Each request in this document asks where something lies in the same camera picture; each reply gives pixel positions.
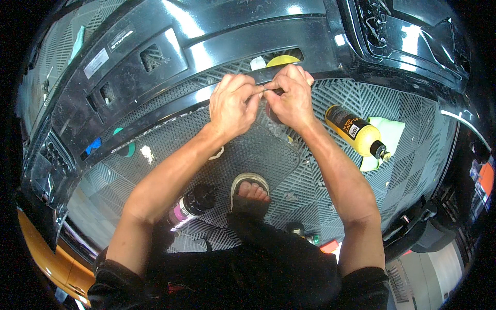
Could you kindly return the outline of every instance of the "sandal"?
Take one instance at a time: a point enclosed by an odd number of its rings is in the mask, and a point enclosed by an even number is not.
[[[269,185],[261,175],[253,172],[241,173],[234,178],[231,185],[231,213],[245,212],[256,218],[263,219],[269,208],[270,201],[267,202],[239,196],[238,193],[243,181],[250,182],[251,184],[257,183],[259,187],[267,192],[267,196],[270,196]]]

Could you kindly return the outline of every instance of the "cloth rag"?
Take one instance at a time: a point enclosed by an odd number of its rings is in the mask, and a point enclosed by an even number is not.
[[[85,29],[84,26],[81,26],[81,28],[79,28],[79,31],[77,32],[76,42],[74,42],[74,46],[72,47],[72,53],[70,53],[70,58],[67,61],[67,64],[69,64],[74,59],[74,57],[76,57],[77,53],[83,46],[84,29]]]
[[[391,153],[391,156],[393,156],[396,153],[401,134],[405,129],[405,123],[390,121],[380,117],[371,117],[368,119],[368,122],[379,129],[381,142],[386,146],[386,150]],[[377,170],[382,164],[382,159],[376,159],[374,156],[364,157],[360,171]]]

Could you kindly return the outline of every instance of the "forearm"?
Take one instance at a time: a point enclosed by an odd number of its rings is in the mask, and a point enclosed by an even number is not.
[[[329,196],[345,228],[368,217],[380,221],[372,188],[324,126],[316,120],[300,135],[317,160]]]
[[[207,124],[138,183],[124,205],[123,214],[130,213],[152,224],[158,222],[194,174],[225,143],[225,138]]]

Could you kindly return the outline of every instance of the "spray bottle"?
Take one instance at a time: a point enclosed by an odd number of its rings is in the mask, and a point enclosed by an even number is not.
[[[327,110],[325,122],[360,155],[374,156],[384,162],[391,157],[386,151],[386,146],[380,141],[379,129],[340,106],[333,105]]]
[[[212,185],[198,184],[169,211],[168,227],[175,232],[184,224],[205,213],[215,205],[215,192]]]

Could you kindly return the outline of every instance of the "red object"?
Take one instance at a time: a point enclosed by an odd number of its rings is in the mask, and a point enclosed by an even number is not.
[[[326,254],[330,254],[332,251],[337,249],[339,246],[338,241],[336,239],[329,241],[328,243],[320,246],[320,250]]]

